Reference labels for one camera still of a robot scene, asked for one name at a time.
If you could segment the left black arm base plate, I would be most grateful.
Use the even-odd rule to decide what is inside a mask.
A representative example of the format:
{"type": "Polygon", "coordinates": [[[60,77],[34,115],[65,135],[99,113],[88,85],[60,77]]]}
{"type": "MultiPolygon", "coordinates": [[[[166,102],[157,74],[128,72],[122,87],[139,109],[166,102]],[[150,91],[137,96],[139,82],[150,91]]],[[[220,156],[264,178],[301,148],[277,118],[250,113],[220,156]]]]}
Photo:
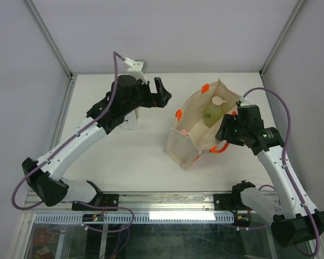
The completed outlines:
{"type": "Polygon", "coordinates": [[[117,211],[119,204],[119,194],[100,193],[95,196],[87,205],[78,201],[72,202],[73,211],[97,211],[101,212],[104,208],[109,207],[105,211],[117,211]]]}

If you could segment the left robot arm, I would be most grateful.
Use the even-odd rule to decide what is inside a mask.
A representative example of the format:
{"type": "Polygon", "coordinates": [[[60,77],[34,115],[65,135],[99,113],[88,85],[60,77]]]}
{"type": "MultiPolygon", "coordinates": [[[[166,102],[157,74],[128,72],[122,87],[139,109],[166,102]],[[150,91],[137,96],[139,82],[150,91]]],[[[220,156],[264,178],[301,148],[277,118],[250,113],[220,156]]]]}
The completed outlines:
{"type": "Polygon", "coordinates": [[[94,104],[78,127],[62,142],[37,160],[26,158],[22,168],[27,184],[41,202],[53,207],[62,201],[83,202],[98,209],[103,192],[92,181],[78,182],[64,178],[68,168],[93,144],[121,125],[125,116],[139,107],[164,108],[172,95],[159,77],[154,78],[156,92],[148,82],[128,74],[118,76],[106,96],[94,104]]]}

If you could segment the white bottle black cap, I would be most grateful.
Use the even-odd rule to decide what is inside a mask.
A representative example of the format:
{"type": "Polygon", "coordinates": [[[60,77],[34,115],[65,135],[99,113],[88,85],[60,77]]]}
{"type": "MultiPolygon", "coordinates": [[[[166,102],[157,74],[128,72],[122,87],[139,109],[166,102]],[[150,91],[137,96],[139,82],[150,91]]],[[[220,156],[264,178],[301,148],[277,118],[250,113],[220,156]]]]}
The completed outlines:
{"type": "Polygon", "coordinates": [[[137,129],[138,118],[139,118],[138,109],[135,109],[134,111],[127,114],[124,118],[123,123],[121,124],[122,129],[123,130],[137,129]]]}

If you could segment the beige canvas bag orange handles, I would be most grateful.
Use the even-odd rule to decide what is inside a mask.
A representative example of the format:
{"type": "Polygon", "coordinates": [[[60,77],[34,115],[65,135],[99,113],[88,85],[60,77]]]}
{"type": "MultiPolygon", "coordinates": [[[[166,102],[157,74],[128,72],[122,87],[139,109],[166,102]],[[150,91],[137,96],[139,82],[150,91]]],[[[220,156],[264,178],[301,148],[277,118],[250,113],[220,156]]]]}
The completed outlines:
{"type": "Polygon", "coordinates": [[[175,113],[176,120],[169,132],[165,152],[184,171],[189,169],[202,153],[221,153],[228,146],[225,144],[221,149],[217,149],[220,141],[215,138],[223,116],[211,128],[203,122],[204,110],[214,96],[227,101],[222,105],[223,116],[237,112],[236,102],[239,95],[229,90],[221,80],[217,80],[203,85],[175,113]],[[181,130],[186,130],[188,135],[183,135],[181,130]]]}

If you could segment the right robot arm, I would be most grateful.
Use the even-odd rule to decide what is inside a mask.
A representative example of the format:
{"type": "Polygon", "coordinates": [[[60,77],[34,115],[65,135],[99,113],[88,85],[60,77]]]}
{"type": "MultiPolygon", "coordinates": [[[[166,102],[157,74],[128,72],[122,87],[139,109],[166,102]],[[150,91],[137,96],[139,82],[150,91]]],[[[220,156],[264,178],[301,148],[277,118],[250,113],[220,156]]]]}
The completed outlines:
{"type": "Polygon", "coordinates": [[[264,126],[258,106],[240,106],[224,115],[216,139],[248,147],[267,171],[280,201],[273,202],[254,184],[242,181],[220,200],[222,207],[249,207],[257,212],[283,248],[319,239],[324,232],[324,211],[318,210],[303,189],[286,157],[284,141],[276,128],[264,126]]]}

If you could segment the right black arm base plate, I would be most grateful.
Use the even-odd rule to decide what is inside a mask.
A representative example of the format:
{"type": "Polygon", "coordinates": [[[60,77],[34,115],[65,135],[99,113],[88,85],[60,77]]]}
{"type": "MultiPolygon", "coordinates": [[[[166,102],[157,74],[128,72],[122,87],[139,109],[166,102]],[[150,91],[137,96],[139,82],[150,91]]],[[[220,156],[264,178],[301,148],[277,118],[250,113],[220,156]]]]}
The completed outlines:
{"type": "Polygon", "coordinates": [[[215,210],[228,210],[236,212],[238,210],[248,210],[248,206],[244,205],[240,197],[236,197],[231,193],[217,193],[213,195],[213,204],[215,210]]]}

